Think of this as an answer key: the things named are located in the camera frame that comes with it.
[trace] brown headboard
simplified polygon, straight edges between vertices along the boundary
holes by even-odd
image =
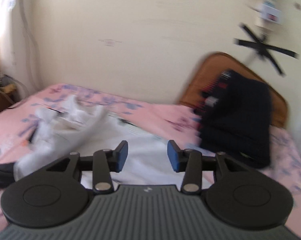
[[[265,82],[232,56],[226,53],[217,52],[209,55],[200,65],[188,88],[180,98],[179,104],[192,108],[196,107],[201,100],[200,90],[211,81],[215,80],[221,72],[226,69],[233,69],[244,77]],[[270,85],[268,86],[270,88],[273,103],[272,125],[280,128],[285,127],[288,115],[287,103],[278,92]]]

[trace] pink floral bedsheet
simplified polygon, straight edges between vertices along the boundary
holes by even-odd
[[[109,95],[96,90],[67,84],[57,84],[28,98],[26,103],[0,114],[0,163],[14,162],[29,153],[26,139],[37,126],[34,112],[39,107],[62,111],[61,103],[71,94],[79,96],[83,104],[100,104],[135,125],[166,139],[173,139],[181,147],[198,145],[196,130],[198,116],[180,105],[159,105]],[[294,197],[294,208],[286,226],[301,238],[301,158],[290,135],[284,129],[271,127],[272,166],[262,172],[286,186]],[[205,172],[213,182],[212,172]],[[0,231],[7,221],[0,209]]]

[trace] silver screw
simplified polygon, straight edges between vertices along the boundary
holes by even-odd
[[[111,185],[107,182],[100,182],[95,185],[96,190],[105,191],[105,190],[109,190],[110,188],[111,188]]]
[[[193,184],[193,183],[189,183],[189,184],[186,184],[183,189],[187,192],[196,192],[198,191],[200,188],[198,185],[196,184]]]

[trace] bed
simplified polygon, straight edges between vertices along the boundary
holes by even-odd
[[[14,162],[30,152],[27,138],[39,122],[34,115],[36,109],[49,107],[63,111],[62,102],[72,94],[76,94],[85,105],[104,105],[123,119],[150,133],[165,139],[173,139],[181,148],[197,148],[198,116],[193,113],[192,108],[201,99],[198,92],[228,68],[248,78],[264,82],[231,56],[214,53],[199,66],[177,105],[149,104],[68,84],[47,87],[29,97],[21,106],[0,114],[0,163]],[[291,191],[294,197],[294,208],[286,226],[301,238],[301,158],[294,141],[284,129],[288,115],[287,103],[272,87],[270,90],[273,103],[272,126],[270,127],[272,165],[261,172]],[[201,151],[205,155],[213,155],[213,153]],[[204,176],[213,183],[212,172],[205,172]],[[6,226],[7,221],[0,209],[0,231]]]

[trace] stack of folded clothes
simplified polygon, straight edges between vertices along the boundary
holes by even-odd
[[[270,165],[268,85],[227,70],[202,91],[200,147],[260,169]]]

